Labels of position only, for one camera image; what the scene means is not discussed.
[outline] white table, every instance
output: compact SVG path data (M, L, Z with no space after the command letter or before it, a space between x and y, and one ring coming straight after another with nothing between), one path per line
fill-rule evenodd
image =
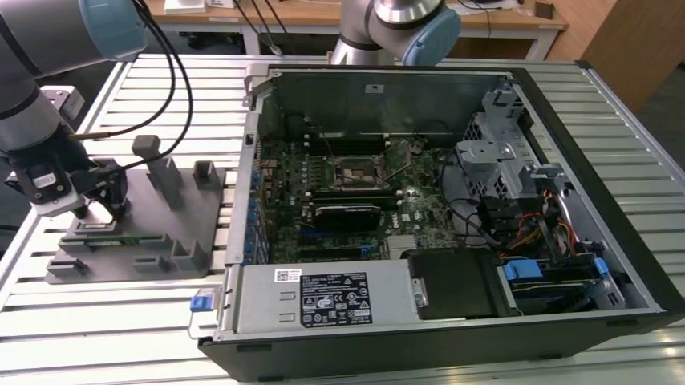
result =
M235 384L201 355L188 338L188 302L196 290L221 282L232 186L245 119L241 100L244 68L276 63L273 57L183 55L195 88L196 115L175 152L179 167L213 160L231 169L224 190L212 271L203 279L160 282L112 282L50 286L42 281L70 217L37 218L32 211L0 262L0 383L33 384ZM281 63L324 63L321 57L284 59ZM574 63L448 60L446 66L524 67L581 149L605 180L646 245L685 293L685 175L655 144L638 120L618 102L593 71ZM167 95L169 72L161 55L141 55L117 64L103 87L81 132L108 130L103 125L136 124ZM183 91L153 125L163 147L177 136L185 120ZM551 149L540 147L547 157ZM133 135L89 141L96 156L131 156ZM200 324L211 324L209 318ZM352 375L325 385L375 383L438 385L659 384L685 383L685 322L645 335L617 338L567 359L494 363L468 367Z
M201 23L176 23L159 21L159 26L165 31L172 32L236 32L243 35L245 41L245 53L248 55L260 55L259 38L255 31L247 26L236 22L201 24ZM259 33L267 33L263 25L255 25ZM281 31L280 26L268 26L272 34ZM285 26L289 33L293 34L339 34L338 26ZM548 28L539 28L535 30L520 29L492 29L491 39L530 39L532 40L531 48L526 54L526 60L543 60L547 57L547 52L554 44L561 26L548 26ZM484 29L464 29L460 31L459 37L462 38L486 38L488 30Z

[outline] robotic arm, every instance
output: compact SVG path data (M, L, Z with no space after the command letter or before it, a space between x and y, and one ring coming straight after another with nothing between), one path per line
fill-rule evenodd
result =
M85 215L73 174L97 169L36 79L145 47L131 0L0 0L0 157L40 215Z
M86 199L112 215L127 193L113 161L88 157L36 79L145 47L139 0L0 0L0 159L16 177L8 185L40 215L86 215ZM460 29L444 0L344 0L335 64L435 65Z
M332 64L434 66L460 31L444 0L344 0Z

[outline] motherboard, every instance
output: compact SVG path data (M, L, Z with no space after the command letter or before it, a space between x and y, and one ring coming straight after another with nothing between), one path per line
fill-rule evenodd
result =
M418 137L261 141L269 263L398 259L455 247L443 148Z

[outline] wooden desk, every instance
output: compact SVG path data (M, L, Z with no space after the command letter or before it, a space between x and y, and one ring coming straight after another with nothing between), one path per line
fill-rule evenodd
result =
M248 55L259 55L259 40L252 29L247 26L240 12L231 8L212 8L203 14L164 14L164 0L145 0L152 15L161 28L184 32L240 32L245 40L245 51ZM288 32L300 34L338 34L340 22L340 6L338 4L320 4L301 2L300 0L285 0L279 2L271 0L273 9ZM247 18L260 33L265 32L261 21L256 15L251 1L240 3ZM277 21L273 18L267 4L257 0L259 9L273 32L280 31ZM534 43L527 52L526 59L544 59L548 49L561 30L569 26L565 20L555 16L552 20L535 18L518 13L514 10L490 12L491 31L486 14L474 14L460 17L462 32L464 38L492 39L531 39Z

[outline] red wire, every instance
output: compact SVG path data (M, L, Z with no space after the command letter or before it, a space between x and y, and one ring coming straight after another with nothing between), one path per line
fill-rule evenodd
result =
M515 234L516 237L520 236L520 234L523 233L523 221L526 220L526 218L530 218L530 217L536 217L538 215L540 215L540 213L532 213L532 214L526 214L519 222L518 222L518 233Z

